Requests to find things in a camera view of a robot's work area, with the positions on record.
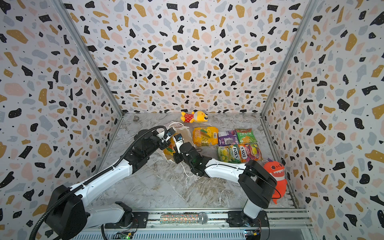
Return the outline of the yellow lemon candy bag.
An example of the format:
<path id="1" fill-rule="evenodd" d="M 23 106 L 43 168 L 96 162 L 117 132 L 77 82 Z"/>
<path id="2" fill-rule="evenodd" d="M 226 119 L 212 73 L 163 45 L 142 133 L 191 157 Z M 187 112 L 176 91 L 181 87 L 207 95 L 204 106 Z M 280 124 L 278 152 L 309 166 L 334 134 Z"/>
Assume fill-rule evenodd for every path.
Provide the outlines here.
<path id="1" fill-rule="evenodd" d="M 216 127 L 200 127 L 193 130 L 193 142 L 198 147 L 215 146 L 219 143 Z"/>

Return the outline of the white printed paper bag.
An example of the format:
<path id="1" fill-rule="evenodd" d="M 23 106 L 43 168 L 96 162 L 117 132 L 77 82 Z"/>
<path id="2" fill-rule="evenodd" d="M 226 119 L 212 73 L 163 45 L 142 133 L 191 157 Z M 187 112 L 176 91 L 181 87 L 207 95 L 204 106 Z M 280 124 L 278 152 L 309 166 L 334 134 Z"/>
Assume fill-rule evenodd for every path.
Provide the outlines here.
<path id="1" fill-rule="evenodd" d="M 174 133 L 170 138 L 171 144 L 166 148 L 170 152 L 169 148 L 173 147 L 173 162 L 176 164 L 185 162 L 190 167 L 191 173 L 199 177 L 200 173 L 197 167 L 201 157 L 200 153 L 190 142 L 185 142 L 183 137 L 183 133 L 191 136 L 189 128 L 185 127 L 183 123 L 174 122 L 169 124 L 167 129 Z"/>

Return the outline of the purple snack packet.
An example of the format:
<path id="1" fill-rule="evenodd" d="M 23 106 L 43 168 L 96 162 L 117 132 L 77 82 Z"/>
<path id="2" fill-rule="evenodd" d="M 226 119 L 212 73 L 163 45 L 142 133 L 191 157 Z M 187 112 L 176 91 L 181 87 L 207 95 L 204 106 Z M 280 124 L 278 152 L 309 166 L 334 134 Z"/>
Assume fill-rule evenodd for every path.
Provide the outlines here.
<path id="1" fill-rule="evenodd" d="M 236 131 L 219 131 L 218 144 L 220 147 L 239 144 Z"/>

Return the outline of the small green snack box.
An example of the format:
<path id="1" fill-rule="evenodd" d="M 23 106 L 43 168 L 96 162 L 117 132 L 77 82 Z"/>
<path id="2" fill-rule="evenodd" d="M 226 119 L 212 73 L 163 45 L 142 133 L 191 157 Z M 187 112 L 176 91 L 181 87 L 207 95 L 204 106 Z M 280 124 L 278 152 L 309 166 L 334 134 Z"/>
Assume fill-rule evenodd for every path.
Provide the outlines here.
<path id="1" fill-rule="evenodd" d="M 218 156 L 221 162 L 233 164 L 242 162 L 238 145 L 218 147 Z"/>

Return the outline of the green corn chips bag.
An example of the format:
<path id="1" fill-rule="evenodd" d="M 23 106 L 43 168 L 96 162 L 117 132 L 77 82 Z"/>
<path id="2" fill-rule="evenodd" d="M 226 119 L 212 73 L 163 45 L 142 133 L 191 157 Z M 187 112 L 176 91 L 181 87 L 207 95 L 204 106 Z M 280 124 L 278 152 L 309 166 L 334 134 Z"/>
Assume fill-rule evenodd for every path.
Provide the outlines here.
<path id="1" fill-rule="evenodd" d="M 252 129 L 235 129 L 239 144 L 254 144 L 257 139 Z"/>

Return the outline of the Fox's fruits candy bag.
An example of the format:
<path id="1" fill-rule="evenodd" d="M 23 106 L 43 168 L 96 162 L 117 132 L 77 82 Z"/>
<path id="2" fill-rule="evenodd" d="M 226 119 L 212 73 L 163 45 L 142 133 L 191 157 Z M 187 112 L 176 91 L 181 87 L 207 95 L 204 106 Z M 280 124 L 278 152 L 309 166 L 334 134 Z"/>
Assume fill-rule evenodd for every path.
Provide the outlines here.
<path id="1" fill-rule="evenodd" d="M 262 160 L 262 152 L 258 144 L 243 144 L 239 145 L 241 161 L 246 163 L 250 160 L 259 161 Z"/>

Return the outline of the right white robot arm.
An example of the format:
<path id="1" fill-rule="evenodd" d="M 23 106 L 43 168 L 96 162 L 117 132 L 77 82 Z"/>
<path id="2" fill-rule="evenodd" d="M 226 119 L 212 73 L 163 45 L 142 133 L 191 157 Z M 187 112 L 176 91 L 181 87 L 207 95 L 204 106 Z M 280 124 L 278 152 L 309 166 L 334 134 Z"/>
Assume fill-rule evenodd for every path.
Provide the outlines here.
<path id="1" fill-rule="evenodd" d="M 174 161 L 186 163 L 192 174 L 198 177 L 219 178 L 237 182 L 248 199 L 240 220 L 229 217 L 228 223 L 235 226 L 258 224 L 259 213 L 268 208 L 276 191 L 277 180 L 258 162 L 250 160 L 245 164 L 231 164 L 200 155 L 190 143 L 179 141 L 174 147 Z"/>

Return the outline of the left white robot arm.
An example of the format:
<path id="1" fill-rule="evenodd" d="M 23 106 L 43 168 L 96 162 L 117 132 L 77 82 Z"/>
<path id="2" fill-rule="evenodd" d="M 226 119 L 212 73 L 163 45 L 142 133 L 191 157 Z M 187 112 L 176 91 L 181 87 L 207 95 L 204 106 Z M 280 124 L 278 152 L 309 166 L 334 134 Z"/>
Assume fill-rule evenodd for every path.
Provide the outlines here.
<path id="1" fill-rule="evenodd" d="M 157 150 L 170 144 L 175 130 L 161 126 L 141 130 L 123 155 L 111 166 L 71 187 L 57 187 L 40 223 L 46 223 L 62 240 L 70 240 L 82 230 L 113 224 L 119 228 L 137 224 L 132 208 L 122 202 L 107 207 L 89 208 L 89 204 L 117 182 L 136 173 Z"/>

